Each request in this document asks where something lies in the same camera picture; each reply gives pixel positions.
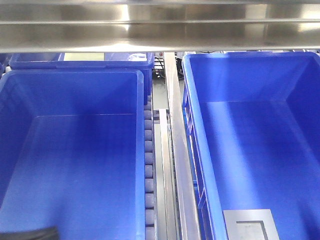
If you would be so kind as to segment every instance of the plastic container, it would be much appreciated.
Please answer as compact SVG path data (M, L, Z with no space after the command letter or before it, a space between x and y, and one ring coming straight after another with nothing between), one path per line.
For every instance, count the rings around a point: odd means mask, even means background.
M0 232L144 240L142 73L13 70L0 89Z
M104 61L64 61L64 53L15 53L9 65L12 69L56 69L56 68L110 68L137 69L144 76L144 103L152 91L152 68L154 54L148 53L104 53Z
M11 54L9 53L0 53L0 78L1 75L5 72L6 66L9 63Z
M183 106L206 239L224 210L270 209L281 240L320 226L320 58L312 52L183 59Z

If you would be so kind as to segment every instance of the blue plastic bin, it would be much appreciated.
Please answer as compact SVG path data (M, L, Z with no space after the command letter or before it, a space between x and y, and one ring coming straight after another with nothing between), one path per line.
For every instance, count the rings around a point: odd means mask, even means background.
M137 69L144 76L144 103L152 91L152 69L154 54L148 53L104 53L104 61L64 61L64 53L15 53L9 65L12 69L59 69L59 68L110 68Z
M223 210L270 209L281 240L320 234L320 59L312 52L183 59L183 106L205 239Z
M13 70L0 89L0 232L145 240L142 73Z
M10 58L11 58L11 54L0 53L0 78L1 78L1 75L5 72L6 66L9 63Z

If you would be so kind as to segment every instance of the metal plate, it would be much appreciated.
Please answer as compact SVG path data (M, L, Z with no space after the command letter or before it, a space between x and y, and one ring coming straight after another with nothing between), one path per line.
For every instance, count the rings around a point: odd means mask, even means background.
M229 240L279 240L270 209L224 210Z

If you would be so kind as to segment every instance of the metal frame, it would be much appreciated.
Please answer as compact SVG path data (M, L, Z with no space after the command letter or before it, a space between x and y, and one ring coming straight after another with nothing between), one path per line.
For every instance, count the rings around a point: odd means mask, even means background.
M164 64L170 112L169 118L181 239L200 240L201 235L198 211L189 160L176 57L174 52L164 53Z

